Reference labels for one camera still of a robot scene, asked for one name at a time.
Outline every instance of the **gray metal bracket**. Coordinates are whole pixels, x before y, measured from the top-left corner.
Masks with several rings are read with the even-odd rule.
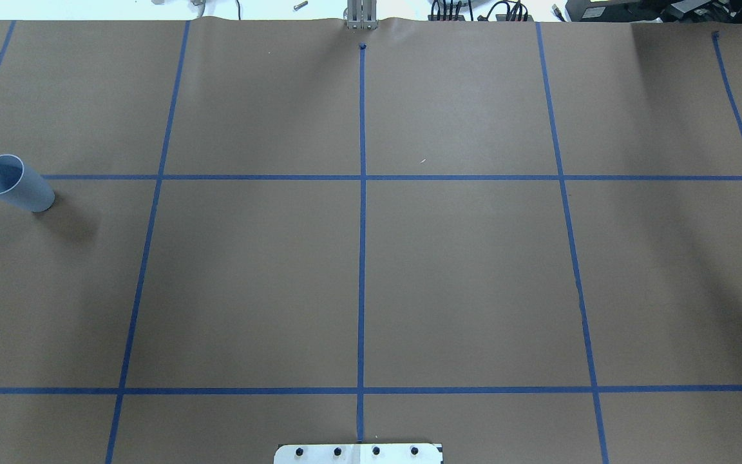
[[[345,10],[348,29],[377,29],[377,0],[348,0]]]

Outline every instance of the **white bracket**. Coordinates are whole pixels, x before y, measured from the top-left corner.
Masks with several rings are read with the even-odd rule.
[[[348,0],[345,9],[348,29],[377,29],[377,0]]]
[[[442,464],[442,445],[433,443],[355,443],[285,445],[274,464]]]

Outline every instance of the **label sticker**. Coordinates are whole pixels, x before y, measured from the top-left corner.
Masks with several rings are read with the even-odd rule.
[[[588,19],[592,17],[601,17],[604,11],[606,11],[605,6],[596,6],[595,8],[586,8],[585,12],[583,12],[582,19]]]

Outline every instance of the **cup opening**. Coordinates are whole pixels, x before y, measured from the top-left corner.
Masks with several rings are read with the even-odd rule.
[[[0,194],[14,188],[24,173],[24,164],[18,156],[0,155]]]

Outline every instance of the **cup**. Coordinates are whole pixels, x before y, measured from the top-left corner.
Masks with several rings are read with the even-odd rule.
[[[15,155],[0,155],[0,200],[38,213],[50,208],[56,194],[33,168]]]

